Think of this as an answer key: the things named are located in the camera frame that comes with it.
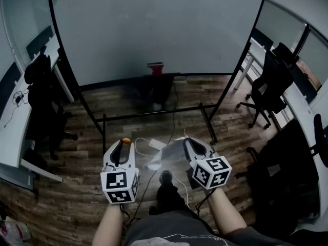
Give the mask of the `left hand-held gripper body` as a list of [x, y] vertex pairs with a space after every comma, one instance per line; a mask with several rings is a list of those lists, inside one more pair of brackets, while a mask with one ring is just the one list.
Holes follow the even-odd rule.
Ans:
[[110, 204], [135, 201], [139, 188], [138, 174], [139, 169], [130, 163], [126, 167], [105, 164], [100, 177], [102, 190]]

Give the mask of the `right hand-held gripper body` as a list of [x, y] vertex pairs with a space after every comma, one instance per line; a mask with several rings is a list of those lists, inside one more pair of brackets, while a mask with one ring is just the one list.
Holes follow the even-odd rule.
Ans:
[[224, 156], [212, 156], [190, 162], [192, 178], [204, 189], [210, 190], [227, 183], [232, 167]]

